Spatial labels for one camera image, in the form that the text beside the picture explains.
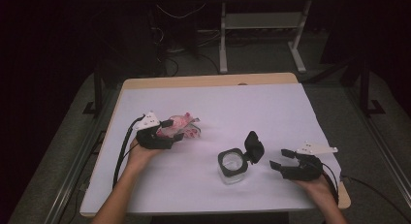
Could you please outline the person's left hand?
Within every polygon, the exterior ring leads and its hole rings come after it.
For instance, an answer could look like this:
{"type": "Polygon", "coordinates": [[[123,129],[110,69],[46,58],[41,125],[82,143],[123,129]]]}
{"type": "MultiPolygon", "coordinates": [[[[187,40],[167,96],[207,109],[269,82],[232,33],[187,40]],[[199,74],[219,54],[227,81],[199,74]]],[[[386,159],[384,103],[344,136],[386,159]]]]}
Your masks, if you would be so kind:
{"type": "Polygon", "coordinates": [[[147,149],[138,143],[137,140],[132,140],[126,164],[127,169],[142,170],[151,161],[151,159],[161,153],[161,149],[147,149]]]}

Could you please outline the person's right hand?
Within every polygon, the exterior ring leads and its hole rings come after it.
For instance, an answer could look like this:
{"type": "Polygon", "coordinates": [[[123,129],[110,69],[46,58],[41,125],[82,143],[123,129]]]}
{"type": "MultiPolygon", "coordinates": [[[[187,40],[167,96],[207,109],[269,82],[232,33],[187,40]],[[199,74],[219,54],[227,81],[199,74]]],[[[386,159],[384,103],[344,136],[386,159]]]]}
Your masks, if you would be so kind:
{"type": "Polygon", "coordinates": [[[294,183],[300,186],[318,207],[329,204],[335,205],[332,190],[324,176],[319,176],[310,181],[294,180],[294,183]]]}

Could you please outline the aluminium floor rail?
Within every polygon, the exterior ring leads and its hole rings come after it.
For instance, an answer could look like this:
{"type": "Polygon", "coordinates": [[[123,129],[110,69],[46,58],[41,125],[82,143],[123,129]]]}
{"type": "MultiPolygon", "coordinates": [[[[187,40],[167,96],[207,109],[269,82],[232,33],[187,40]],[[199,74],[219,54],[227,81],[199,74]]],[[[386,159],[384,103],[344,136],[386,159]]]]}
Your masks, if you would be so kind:
{"type": "Polygon", "coordinates": [[[400,165],[395,159],[392,151],[390,150],[389,144],[383,138],[383,135],[378,130],[377,126],[371,119],[370,114],[366,114],[360,108],[360,102],[358,101],[358,96],[351,88],[346,88],[345,93],[350,100],[351,104],[354,106],[358,116],[362,120],[364,126],[366,127],[369,135],[373,139],[378,148],[378,151],[382,155],[383,161],[388,168],[388,171],[392,175],[398,190],[400,191],[403,199],[411,207],[411,181],[408,179],[404,171],[400,168],[400,165]]]}
{"type": "Polygon", "coordinates": [[[93,145],[108,128],[118,90],[104,89],[101,94],[91,89],[76,96],[56,140],[49,149],[50,174],[57,180],[57,190],[44,224],[58,224],[87,165],[93,145]]]}

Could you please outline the white metal desk frame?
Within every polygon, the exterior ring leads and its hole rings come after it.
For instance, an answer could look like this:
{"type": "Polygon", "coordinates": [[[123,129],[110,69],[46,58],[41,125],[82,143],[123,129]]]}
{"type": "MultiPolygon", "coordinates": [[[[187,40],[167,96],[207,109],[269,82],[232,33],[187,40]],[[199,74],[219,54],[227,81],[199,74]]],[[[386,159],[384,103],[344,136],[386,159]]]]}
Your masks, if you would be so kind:
{"type": "Polygon", "coordinates": [[[226,50],[227,30],[294,29],[296,34],[294,39],[288,43],[288,47],[298,72],[304,74],[306,72],[306,68],[300,57],[299,44],[304,27],[309,17],[312,1],[313,0],[303,0],[302,9],[298,12],[276,11],[262,13],[228,13],[226,7],[227,1],[223,1],[221,4],[220,17],[220,72],[222,74],[228,73],[226,50]]]}

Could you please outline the red printed plastic bag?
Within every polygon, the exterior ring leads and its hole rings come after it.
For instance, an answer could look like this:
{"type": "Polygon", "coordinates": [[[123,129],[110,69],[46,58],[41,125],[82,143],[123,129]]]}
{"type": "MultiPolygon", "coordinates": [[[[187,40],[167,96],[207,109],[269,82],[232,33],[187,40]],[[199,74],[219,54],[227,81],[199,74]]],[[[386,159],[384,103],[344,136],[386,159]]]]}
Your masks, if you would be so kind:
{"type": "Polygon", "coordinates": [[[182,134],[184,138],[198,138],[201,135],[201,129],[196,125],[200,120],[194,118],[189,112],[184,115],[173,115],[168,121],[172,121],[173,124],[160,127],[156,132],[159,137],[172,138],[182,134]]]}

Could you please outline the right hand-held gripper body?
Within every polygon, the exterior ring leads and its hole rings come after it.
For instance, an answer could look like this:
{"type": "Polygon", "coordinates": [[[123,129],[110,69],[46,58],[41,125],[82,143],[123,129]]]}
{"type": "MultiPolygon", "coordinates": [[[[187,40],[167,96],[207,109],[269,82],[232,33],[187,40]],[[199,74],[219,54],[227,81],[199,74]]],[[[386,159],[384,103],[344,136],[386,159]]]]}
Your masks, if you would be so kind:
{"type": "Polygon", "coordinates": [[[295,167],[282,166],[280,173],[285,179],[310,181],[318,178],[323,170],[320,154],[337,153],[338,149],[332,146],[305,142],[300,148],[293,150],[299,164],[295,167]]]}

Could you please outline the white table sheet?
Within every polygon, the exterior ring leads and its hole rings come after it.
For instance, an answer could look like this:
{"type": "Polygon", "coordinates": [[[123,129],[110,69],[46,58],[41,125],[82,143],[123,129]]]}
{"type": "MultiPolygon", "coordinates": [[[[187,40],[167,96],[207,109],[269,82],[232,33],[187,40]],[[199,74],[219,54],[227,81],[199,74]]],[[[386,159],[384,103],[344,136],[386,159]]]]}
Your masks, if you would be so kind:
{"type": "Polygon", "coordinates": [[[110,194],[128,128],[146,112],[154,112],[161,120],[189,112],[198,118],[201,135],[178,142],[152,159],[134,190],[129,212],[158,215],[312,208],[304,192],[269,165],[291,164],[282,149],[328,142],[304,88],[294,83],[123,90],[80,207],[82,215],[95,214],[110,194]],[[219,175],[217,156],[243,148],[250,132],[258,135],[265,154],[248,168],[242,181],[227,185],[219,175]]]}

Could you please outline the clear jar with black lid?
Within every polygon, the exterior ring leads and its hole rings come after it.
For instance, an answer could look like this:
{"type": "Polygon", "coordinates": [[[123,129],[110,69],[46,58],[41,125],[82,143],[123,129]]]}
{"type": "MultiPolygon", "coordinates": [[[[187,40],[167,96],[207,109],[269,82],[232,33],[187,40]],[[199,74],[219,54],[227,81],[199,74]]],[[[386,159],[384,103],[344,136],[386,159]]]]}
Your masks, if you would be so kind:
{"type": "Polygon", "coordinates": [[[265,154],[265,148],[254,131],[247,135],[244,147],[244,152],[239,148],[232,148],[218,154],[219,175],[225,184],[231,185],[242,181],[248,165],[257,164],[265,154]]]}

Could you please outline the black metal stand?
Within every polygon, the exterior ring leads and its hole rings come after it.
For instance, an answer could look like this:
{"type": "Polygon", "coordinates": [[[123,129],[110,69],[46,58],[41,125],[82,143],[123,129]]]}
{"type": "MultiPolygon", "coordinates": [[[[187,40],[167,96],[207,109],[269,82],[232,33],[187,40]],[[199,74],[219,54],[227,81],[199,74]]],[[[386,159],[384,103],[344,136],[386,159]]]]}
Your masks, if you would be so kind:
{"type": "Polygon", "coordinates": [[[93,75],[94,100],[88,102],[83,110],[83,114],[92,114],[97,117],[103,108],[103,81],[98,70],[93,75]]]}
{"type": "Polygon", "coordinates": [[[372,114],[384,114],[382,106],[377,100],[369,99],[370,70],[367,61],[364,59],[360,73],[360,108],[361,111],[370,117],[372,114]]]}

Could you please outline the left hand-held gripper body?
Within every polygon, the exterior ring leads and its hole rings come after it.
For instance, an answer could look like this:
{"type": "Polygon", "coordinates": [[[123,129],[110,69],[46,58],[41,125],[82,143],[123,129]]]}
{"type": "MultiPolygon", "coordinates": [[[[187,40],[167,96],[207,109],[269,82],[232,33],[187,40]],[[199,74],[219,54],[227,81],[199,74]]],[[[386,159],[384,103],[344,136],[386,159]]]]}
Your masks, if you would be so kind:
{"type": "Polygon", "coordinates": [[[173,138],[159,137],[156,132],[161,127],[161,121],[154,112],[146,113],[138,120],[135,130],[136,140],[140,146],[147,149],[170,149],[174,143],[173,138]]]}

